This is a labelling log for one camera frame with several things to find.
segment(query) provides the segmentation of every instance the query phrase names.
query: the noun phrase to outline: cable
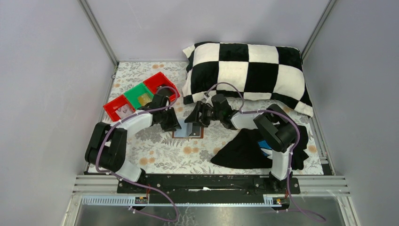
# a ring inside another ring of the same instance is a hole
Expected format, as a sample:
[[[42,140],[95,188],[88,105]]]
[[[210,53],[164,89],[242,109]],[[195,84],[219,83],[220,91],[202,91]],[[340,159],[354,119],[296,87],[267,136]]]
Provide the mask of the cable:
[[[294,201],[294,199],[293,199],[293,197],[292,197],[292,194],[291,194],[291,190],[290,190],[290,188],[289,188],[289,174],[291,173],[290,169],[291,169],[291,162],[292,162],[292,154],[293,154],[294,148],[298,145],[298,143],[299,143],[299,138],[300,138],[300,136],[301,136],[301,134],[300,134],[300,132],[299,132],[299,128],[298,128],[298,126],[295,124],[295,122],[292,121],[292,119],[290,119],[289,117],[287,117],[287,116],[285,116],[285,115],[283,115],[283,114],[281,114],[281,113],[279,113],[279,112],[275,112],[275,111],[271,111],[271,110],[258,110],[258,111],[247,111],[247,112],[243,112],[241,109],[242,109],[242,107],[244,106],[245,100],[244,100],[243,96],[241,95],[241,93],[238,91],[238,89],[237,89],[236,87],[234,87],[232,84],[228,83],[228,82],[218,82],[218,83],[216,83],[215,85],[213,85],[213,86],[207,91],[207,94],[208,94],[213,88],[215,88],[218,84],[227,84],[227,85],[233,87],[233,88],[237,91],[237,93],[239,94],[239,97],[240,97],[241,100],[242,100],[242,105],[241,105],[241,107],[239,108],[239,112],[240,112],[241,114],[272,113],[272,114],[275,114],[275,115],[278,115],[278,116],[284,118],[285,120],[287,120],[287,121],[295,128],[295,131],[296,131],[296,140],[295,140],[294,145],[293,145],[293,146],[291,147],[291,149],[289,150],[290,154],[289,154],[289,156],[288,156],[288,167],[289,167],[289,168],[287,169],[287,191],[288,191],[289,198],[291,199],[291,202],[295,205],[295,207],[296,207],[297,209],[287,209],[287,211],[301,212],[301,213],[303,213],[305,216],[307,216],[308,218],[310,218],[310,219],[312,219],[312,220],[314,220],[314,221],[317,221],[317,222],[320,222],[320,223],[326,223],[326,222],[327,222],[327,219],[326,219],[324,216],[322,216],[321,214],[318,214],[318,213],[313,212],[313,211],[310,211],[310,210],[303,210],[303,209],[301,209],[301,208],[298,206],[298,204],[296,204],[296,202]],[[320,219],[314,218],[314,217],[310,216],[310,215],[307,214],[307,213],[316,215],[316,216],[318,216]]]
[[[161,88],[158,89],[158,91],[161,90],[161,89],[165,89],[165,88],[168,88],[168,89],[173,90],[173,91],[175,92],[176,97],[178,96],[177,90],[174,89],[173,87],[170,87],[170,86],[161,87]],[[153,214],[150,214],[150,213],[141,212],[141,211],[139,211],[139,210],[134,210],[134,211],[133,211],[134,213],[140,213],[140,214],[147,215],[147,216],[150,216],[150,217],[153,217],[153,218],[156,218],[156,219],[160,219],[160,220],[163,220],[163,221],[167,221],[167,222],[176,222],[176,221],[179,219],[179,211],[178,211],[178,209],[177,209],[175,203],[172,201],[172,199],[171,199],[167,194],[165,194],[163,191],[161,191],[161,190],[159,190],[159,189],[157,189],[157,188],[155,188],[155,187],[150,187],[150,186],[142,185],[142,184],[133,182],[133,181],[131,181],[131,180],[128,180],[128,179],[126,179],[126,178],[123,178],[122,176],[120,176],[120,175],[118,175],[118,174],[116,174],[116,173],[114,173],[114,172],[111,172],[111,171],[109,171],[109,170],[101,170],[101,169],[99,169],[98,164],[99,164],[99,162],[100,162],[100,156],[101,156],[101,153],[103,152],[105,143],[107,142],[108,138],[110,137],[110,134],[112,133],[112,131],[113,131],[117,126],[119,126],[119,125],[122,124],[123,122],[125,122],[125,121],[127,121],[127,120],[129,120],[129,119],[131,119],[131,118],[133,118],[133,117],[136,117],[136,116],[138,116],[138,115],[145,114],[145,113],[151,113],[151,112],[155,112],[155,111],[162,111],[162,110],[165,110],[165,109],[171,107],[173,104],[175,104],[176,100],[177,100],[177,98],[176,98],[174,101],[172,101],[172,103],[170,103],[168,106],[165,106],[165,107],[160,107],[160,108],[151,109],[151,110],[148,110],[148,111],[142,111],[142,112],[138,112],[138,113],[133,113],[132,115],[130,115],[130,116],[128,116],[128,117],[126,117],[126,118],[124,118],[124,119],[122,119],[122,120],[119,120],[117,123],[115,123],[114,125],[112,125],[111,128],[110,128],[110,130],[109,130],[109,131],[107,132],[107,134],[105,135],[105,138],[104,138],[103,142],[101,143],[101,146],[100,146],[100,149],[98,150],[98,155],[97,155],[97,158],[96,158],[96,170],[97,170],[98,172],[100,172],[100,173],[106,173],[106,174],[111,174],[111,175],[113,175],[113,176],[116,176],[117,178],[121,178],[122,180],[124,180],[124,181],[126,181],[126,182],[128,182],[128,183],[130,183],[130,184],[132,184],[132,185],[139,186],[139,187],[143,187],[143,188],[147,188],[147,189],[150,189],[150,190],[154,190],[154,191],[156,191],[156,192],[159,192],[159,193],[160,193],[161,195],[163,195],[165,198],[167,198],[167,199],[169,200],[169,202],[172,204],[173,208],[175,209],[175,212],[176,212],[176,218],[175,218],[175,219],[161,218],[161,217],[158,217],[158,216],[153,215]]]

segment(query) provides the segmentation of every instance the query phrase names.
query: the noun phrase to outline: white wall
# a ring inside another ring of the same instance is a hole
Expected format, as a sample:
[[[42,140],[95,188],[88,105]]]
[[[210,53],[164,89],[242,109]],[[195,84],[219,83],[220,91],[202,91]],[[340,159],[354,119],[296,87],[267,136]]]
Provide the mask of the white wall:
[[[338,1],[304,62],[361,225],[398,225],[399,1]]]
[[[328,0],[89,0],[119,60],[184,60],[200,41],[303,49]]]
[[[1,1],[0,225],[61,223],[112,70],[77,1]]]

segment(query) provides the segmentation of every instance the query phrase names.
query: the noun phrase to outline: table surface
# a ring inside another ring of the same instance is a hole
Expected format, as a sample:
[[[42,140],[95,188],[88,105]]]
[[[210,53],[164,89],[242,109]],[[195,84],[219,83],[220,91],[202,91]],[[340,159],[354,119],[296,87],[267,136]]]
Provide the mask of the table surface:
[[[122,95],[157,72],[164,73],[182,95],[181,88],[187,75],[186,66],[186,62],[121,62],[108,101]],[[228,98],[228,101],[235,109],[241,105],[241,100],[238,98]],[[274,100],[246,100],[243,110],[266,109],[271,104],[278,104],[298,125],[304,125],[308,130],[309,142],[305,152],[309,158],[304,161],[304,169],[294,170],[294,174],[322,175],[323,169],[306,115],[297,113]],[[184,105],[183,98],[178,98],[174,105],[177,118],[186,118],[192,112],[194,105]],[[111,122],[106,114],[103,121]],[[237,133],[238,131],[225,129],[220,122],[212,121],[211,125],[205,128],[203,139],[173,139],[171,132],[164,132],[159,125],[156,125],[128,137],[126,157],[147,173],[268,174],[270,169],[230,169],[210,162],[210,159]],[[89,172],[96,172],[94,166],[89,166]]]

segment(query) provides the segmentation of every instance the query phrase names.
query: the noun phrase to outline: leaf pattern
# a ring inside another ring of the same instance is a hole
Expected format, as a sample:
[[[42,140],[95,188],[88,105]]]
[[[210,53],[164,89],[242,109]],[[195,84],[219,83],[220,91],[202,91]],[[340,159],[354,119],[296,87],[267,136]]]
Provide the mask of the leaf pattern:
[[[186,79],[185,62],[120,62],[108,101],[111,101],[132,87],[138,85],[152,75],[162,72],[178,87],[181,88]],[[238,109],[241,100],[228,98],[229,104]],[[282,103],[274,100],[245,101],[244,110],[265,109],[271,104]],[[177,118],[186,118],[194,109],[195,104],[184,105],[183,97],[177,99],[174,109]],[[309,146],[316,146],[309,118],[295,111],[288,115],[298,124],[306,126],[309,135]],[[108,115],[104,115],[104,122],[110,123]],[[203,139],[173,139],[170,132],[163,132],[159,125],[143,129],[132,137],[128,137],[126,157],[133,164],[137,164],[147,173],[181,173],[181,174],[268,174],[270,169],[230,169],[214,165],[210,159],[231,141],[238,131],[225,129],[220,122],[213,121],[204,130]],[[309,158],[304,161],[305,169],[294,171],[294,174],[323,174],[317,152],[305,152]],[[89,172],[95,172],[90,165]]]

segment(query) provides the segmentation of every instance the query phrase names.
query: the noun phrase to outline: black and white pillow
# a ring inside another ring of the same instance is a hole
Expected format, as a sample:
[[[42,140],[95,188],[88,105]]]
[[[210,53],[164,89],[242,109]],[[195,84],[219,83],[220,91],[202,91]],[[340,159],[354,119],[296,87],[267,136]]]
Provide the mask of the black and white pillow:
[[[234,85],[245,99],[273,99],[299,113],[313,116],[305,86],[301,53],[293,47],[240,43],[201,42],[183,50],[189,59],[187,81],[183,86],[184,104],[203,98],[218,82]],[[210,94],[239,97],[225,84]]]

